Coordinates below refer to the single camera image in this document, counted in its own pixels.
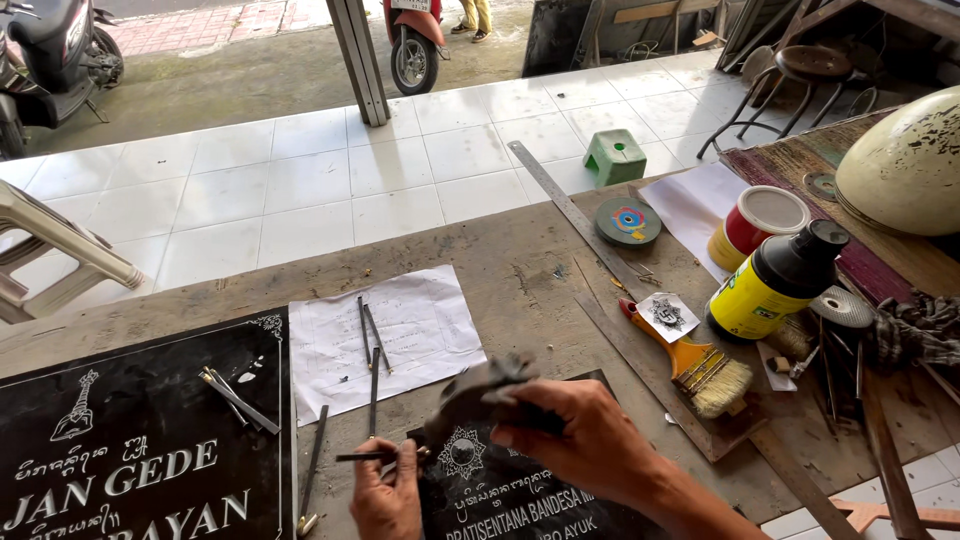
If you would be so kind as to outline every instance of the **round stool seat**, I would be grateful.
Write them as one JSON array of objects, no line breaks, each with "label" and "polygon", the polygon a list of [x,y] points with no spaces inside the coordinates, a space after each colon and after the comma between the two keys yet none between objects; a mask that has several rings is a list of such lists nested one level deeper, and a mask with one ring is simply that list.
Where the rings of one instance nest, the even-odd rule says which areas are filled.
[{"label": "round stool seat", "polygon": [[853,72],[853,64],[836,52],[811,45],[785,47],[774,55],[784,76],[808,85],[842,83]]}]

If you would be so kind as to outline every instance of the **green plastic stool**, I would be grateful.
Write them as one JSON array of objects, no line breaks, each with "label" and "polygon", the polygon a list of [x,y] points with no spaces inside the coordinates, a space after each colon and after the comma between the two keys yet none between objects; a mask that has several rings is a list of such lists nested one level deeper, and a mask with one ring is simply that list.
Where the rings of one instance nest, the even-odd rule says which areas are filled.
[{"label": "green plastic stool", "polygon": [[647,157],[629,131],[609,130],[593,134],[584,167],[597,173],[595,184],[603,187],[643,178]]}]

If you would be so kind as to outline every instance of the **bottle label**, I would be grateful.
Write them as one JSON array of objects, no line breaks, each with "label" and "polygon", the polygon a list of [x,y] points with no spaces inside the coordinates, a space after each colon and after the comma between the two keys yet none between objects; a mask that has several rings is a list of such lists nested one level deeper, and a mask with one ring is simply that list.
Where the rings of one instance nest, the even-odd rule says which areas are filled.
[{"label": "bottle label", "polygon": [[784,317],[807,307],[812,298],[791,298],[768,287],[747,258],[710,298],[710,313],[733,335],[760,339],[777,329]]}]

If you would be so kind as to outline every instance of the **black stone plaque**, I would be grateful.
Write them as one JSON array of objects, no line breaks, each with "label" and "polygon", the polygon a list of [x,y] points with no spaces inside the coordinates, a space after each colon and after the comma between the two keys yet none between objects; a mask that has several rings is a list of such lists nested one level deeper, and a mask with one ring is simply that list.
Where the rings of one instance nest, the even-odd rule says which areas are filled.
[{"label": "black stone plaque", "polygon": [[0,380],[0,540],[294,539],[287,350],[281,307]]},{"label": "black stone plaque", "polygon": [[[600,380],[610,390],[602,370],[569,380],[582,379]],[[596,499],[536,460],[494,445],[492,429],[489,422],[458,427],[424,464],[426,540],[668,538],[643,514]],[[423,429],[407,436],[422,441]]]}]

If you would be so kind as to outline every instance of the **red and white can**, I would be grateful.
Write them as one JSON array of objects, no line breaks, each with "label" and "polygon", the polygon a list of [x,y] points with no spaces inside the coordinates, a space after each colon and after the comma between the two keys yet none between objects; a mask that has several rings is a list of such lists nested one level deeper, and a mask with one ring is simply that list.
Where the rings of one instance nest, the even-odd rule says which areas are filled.
[{"label": "red and white can", "polygon": [[740,193],[710,237],[707,251],[713,262],[733,272],[763,240],[798,233],[809,221],[810,208],[800,197],[772,185],[753,185]]}]

